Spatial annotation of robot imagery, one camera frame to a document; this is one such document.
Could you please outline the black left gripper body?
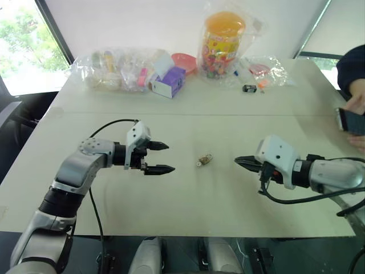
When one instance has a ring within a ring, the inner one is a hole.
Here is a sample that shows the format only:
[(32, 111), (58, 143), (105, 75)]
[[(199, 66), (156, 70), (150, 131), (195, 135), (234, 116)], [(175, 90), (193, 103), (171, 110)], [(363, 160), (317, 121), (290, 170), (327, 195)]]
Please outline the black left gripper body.
[(149, 174), (148, 164), (144, 158), (147, 156), (147, 149), (149, 149), (151, 141), (145, 141), (138, 144), (131, 153), (131, 161), (129, 167), (131, 169), (137, 169), (144, 172), (144, 175)]

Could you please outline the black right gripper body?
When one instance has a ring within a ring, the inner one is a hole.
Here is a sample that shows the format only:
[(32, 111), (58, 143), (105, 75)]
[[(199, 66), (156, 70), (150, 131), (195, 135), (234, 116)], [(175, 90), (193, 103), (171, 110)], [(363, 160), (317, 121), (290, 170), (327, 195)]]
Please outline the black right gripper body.
[(278, 184), (283, 184), (283, 176), (276, 169), (274, 165), (269, 162), (263, 162), (259, 164), (259, 181), (261, 184), (266, 184), (270, 181), (274, 181)]

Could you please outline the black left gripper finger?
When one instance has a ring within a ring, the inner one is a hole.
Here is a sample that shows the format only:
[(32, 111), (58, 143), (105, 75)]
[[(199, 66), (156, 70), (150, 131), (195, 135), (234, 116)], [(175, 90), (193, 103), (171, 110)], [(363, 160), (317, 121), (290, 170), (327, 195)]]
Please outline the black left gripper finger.
[(163, 142), (157, 142), (157, 141), (149, 141), (148, 142), (148, 149), (153, 151), (160, 151), (160, 150), (166, 150), (169, 146)]
[(158, 164), (155, 166), (146, 166), (144, 169), (144, 175), (164, 175), (171, 173), (175, 170), (174, 167)]

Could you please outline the person's left hand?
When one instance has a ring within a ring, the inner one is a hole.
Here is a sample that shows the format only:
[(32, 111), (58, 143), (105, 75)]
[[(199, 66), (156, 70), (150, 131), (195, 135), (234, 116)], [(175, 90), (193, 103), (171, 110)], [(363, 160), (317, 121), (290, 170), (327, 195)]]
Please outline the person's left hand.
[(348, 142), (362, 154), (365, 152), (365, 136), (349, 136)]

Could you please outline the person's right hand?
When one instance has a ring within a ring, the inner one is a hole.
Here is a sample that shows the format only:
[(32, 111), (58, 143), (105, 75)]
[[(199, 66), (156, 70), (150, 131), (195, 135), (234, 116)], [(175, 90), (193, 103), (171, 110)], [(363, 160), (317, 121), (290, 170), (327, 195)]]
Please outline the person's right hand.
[(345, 105), (346, 110), (359, 115), (364, 114), (364, 82), (364, 79), (357, 79), (350, 84), (349, 92), (352, 97)]

